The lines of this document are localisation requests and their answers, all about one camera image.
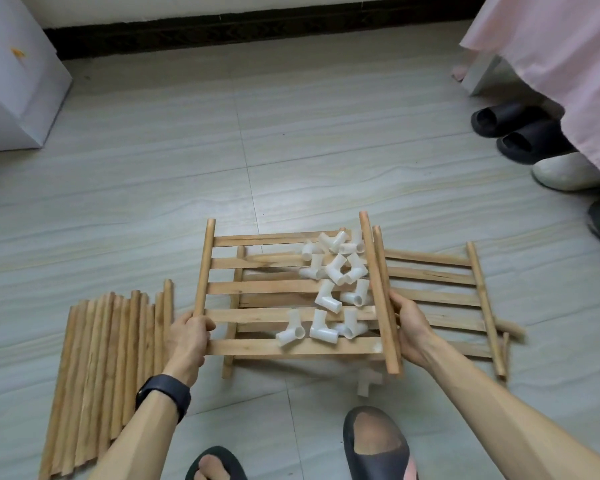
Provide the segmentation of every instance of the white wall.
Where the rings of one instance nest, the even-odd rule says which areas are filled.
[[[369,0],[22,0],[43,28]]]

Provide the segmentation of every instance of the person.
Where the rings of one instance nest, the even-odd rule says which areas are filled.
[[[578,443],[540,412],[490,379],[437,336],[419,307],[395,293],[400,348],[408,361],[428,371],[462,414],[489,457],[509,480],[600,479],[600,455]],[[195,384],[205,362],[208,317],[186,313],[171,327],[169,380]],[[176,402],[151,390],[89,480],[157,480],[179,418]],[[345,419],[344,444],[354,480],[415,479],[415,464],[399,429],[373,408],[357,408]],[[213,447],[194,462],[187,480],[246,480],[238,460]]]

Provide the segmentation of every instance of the white cabinet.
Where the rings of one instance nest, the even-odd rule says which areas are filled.
[[[0,0],[0,150],[42,146],[70,85],[23,3]]]

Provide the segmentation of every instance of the floor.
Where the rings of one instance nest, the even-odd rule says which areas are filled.
[[[355,225],[360,209],[388,247],[477,243],[496,314],[528,329],[511,391],[600,452],[591,198],[540,187],[472,133],[485,99],[449,77],[467,26],[68,63],[75,83],[46,147],[0,153],[0,480],[37,475],[76,300],[172,278],[183,309],[207,217],[218,234],[292,232]],[[423,371],[361,399],[356,367],[261,362],[222,381],[210,358],[162,478],[222,444],[251,479],[347,479],[342,420],[361,403],[396,418],[421,478],[500,477]]]

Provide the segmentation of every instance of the pink fabric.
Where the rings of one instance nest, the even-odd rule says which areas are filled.
[[[600,0],[487,0],[461,45],[561,104],[563,133],[600,169]]]
[[[412,456],[409,457],[407,463],[407,469],[404,471],[404,478],[402,480],[417,480],[418,473],[416,471],[416,460]]]

